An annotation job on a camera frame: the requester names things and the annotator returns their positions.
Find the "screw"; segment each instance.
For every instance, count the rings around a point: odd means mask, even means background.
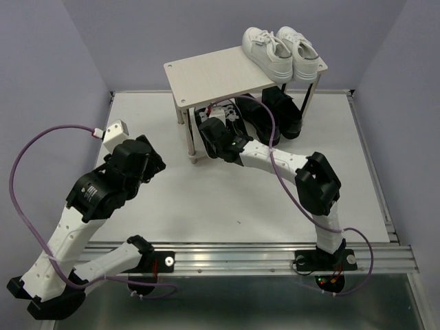
[[[297,256],[296,257],[296,264],[300,265],[300,266],[304,265],[305,264],[305,260],[304,259],[305,259],[304,256]]]
[[[174,265],[174,259],[170,256],[167,256],[165,258],[165,265],[171,267],[172,265]]]
[[[350,265],[354,265],[356,263],[356,257],[352,254],[349,254],[348,256],[346,256],[346,261]]]

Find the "small white table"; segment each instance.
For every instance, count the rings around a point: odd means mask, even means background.
[[[164,68],[174,96],[177,121],[185,126],[188,156],[193,164],[206,154],[195,148],[190,123],[192,108],[276,85],[245,55],[241,46],[165,63]],[[327,70],[327,65],[319,58],[318,77],[310,84],[300,108],[303,117],[321,74]]]

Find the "shoe lace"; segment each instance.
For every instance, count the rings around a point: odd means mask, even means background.
[[[291,41],[292,43],[295,43],[296,41],[302,41],[303,43],[308,43],[310,46],[312,46],[311,42],[308,41],[305,36],[303,36],[303,34],[299,32],[297,32],[296,34],[285,34],[283,38]]]
[[[257,36],[257,41],[263,42],[267,45],[272,45],[272,49],[274,50],[274,52],[276,51],[276,45],[281,45],[281,47],[283,47],[284,49],[286,49],[289,52],[289,48],[287,48],[287,46],[284,44],[284,42],[282,42],[280,39],[276,38],[274,36],[273,32],[268,32],[267,30],[262,31],[258,36]]]

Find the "purple wall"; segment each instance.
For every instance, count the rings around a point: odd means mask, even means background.
[[[440,315],[440,3],[408,0],[355,92],[393,223]]]
[[[42,130],[65,123],[102,126],[109,92],[59,0],[6,0],[0,5],[0,320],[2,329],[37,327],[27,302],[6,290],[41,253],[8,194],[9,172],[21,148]],[[33,146],[17,171],[25,213],[48,238],[65,198],[96,158],[88,133],[52,133]]]
[[[63,0],[110,90],[170,89],[163,64],[241,44],[250,26],[302,32],[329,66],[321,89],[358,86],[405,0]]]

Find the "white shoe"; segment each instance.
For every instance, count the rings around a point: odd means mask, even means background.
[[[276,37],[280,39],[292,54],[294,80],[312,83],[318,75],[319,55],[301,33],[291,27],[282,27]]]
[[[292,54],[273,32],[248,28],[243,35],[243,51],[275,83],[284,84],[292,79]]]

